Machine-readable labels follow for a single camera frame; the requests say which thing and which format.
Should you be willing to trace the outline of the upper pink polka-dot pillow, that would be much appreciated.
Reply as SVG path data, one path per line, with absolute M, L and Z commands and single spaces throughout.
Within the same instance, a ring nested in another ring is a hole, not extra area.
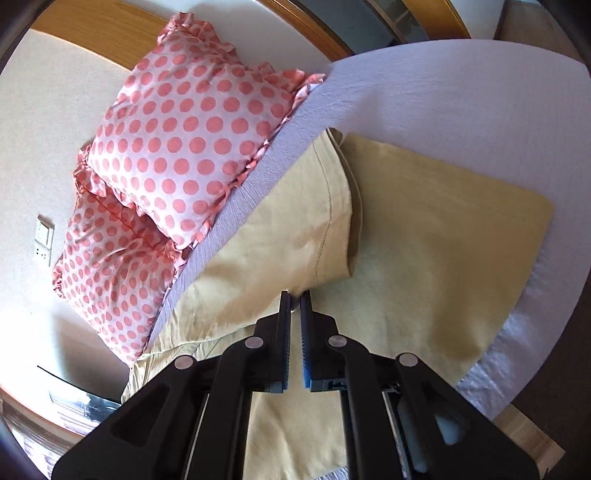
M 148 216 L 174 250 L 197 245 L 324 80 L 267 63 L 249 68 L 211 23 L 177 13 L 82 150 L 76 182 Z

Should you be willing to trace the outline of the lower pink polka-dot pillow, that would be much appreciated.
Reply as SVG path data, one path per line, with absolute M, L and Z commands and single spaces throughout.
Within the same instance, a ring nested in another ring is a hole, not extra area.
M 53 287 L 112 353 L 132 366 L 183 263 L 147 216 L 111 194 L 82 189 L 53 270 Z

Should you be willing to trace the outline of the khaki beige pants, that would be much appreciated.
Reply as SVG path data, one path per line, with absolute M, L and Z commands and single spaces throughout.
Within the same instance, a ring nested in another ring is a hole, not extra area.
M 491 345 L 554 213 L 524 188 L 398 146 L 322 132 L 190 283 L 132 367 L 132 396 L 175 357 L 221 354 L 311 292 L 377 354 L 410 351 L 449 383 Z

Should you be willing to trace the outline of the pink polka-dot pillow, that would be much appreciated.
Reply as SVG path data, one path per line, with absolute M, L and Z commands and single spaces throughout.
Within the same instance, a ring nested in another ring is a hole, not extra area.
M 53 287 L 112 353 L 132 366 L 183 263 L 147 216 L 111 194 L 82 189 L 53 270 Z
M 148 216 L 174 250 L 197 245 L 324 80 L 267 63 L 249 68 L 211 23 L 177 13 L 82 150 L 76 182 Z

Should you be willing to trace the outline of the lavender bed sheet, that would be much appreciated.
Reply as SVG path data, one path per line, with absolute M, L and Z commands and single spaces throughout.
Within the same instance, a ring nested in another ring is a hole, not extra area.
M 534 190 L 555 207 L 534 273 L 459 391 L 497 416 L 562 335 L 590 269 L 590 77 L 569 57 L 495 40 L 441 40 L 332 63 L 232 192 L 156 320 L 162 328 L 206 263 L 329 127 L 399 145 Z

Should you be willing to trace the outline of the wooden headboard trim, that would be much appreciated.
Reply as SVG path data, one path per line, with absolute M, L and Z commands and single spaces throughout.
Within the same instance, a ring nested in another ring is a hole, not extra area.
M 329 61 L 353 55 L 353 50 L 301 1 L 260 1 L 263 9 L 301 34 Z M 469 39 L 450 1 L 408 1 L 411 14 L 430 40 Z M 52 1 L 33 22 L 36 31 L 92 51 L 131 68 L 152 47 L 167 18 L 123 1 Z

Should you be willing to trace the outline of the white wall switch socket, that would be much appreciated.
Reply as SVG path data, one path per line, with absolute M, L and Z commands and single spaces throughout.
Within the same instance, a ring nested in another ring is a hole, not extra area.
M 55 228 L 53 223 L 42 215 L 38 215 L 35 223 L 34 257 L 43 266 L 51 264 L 52 245 Z

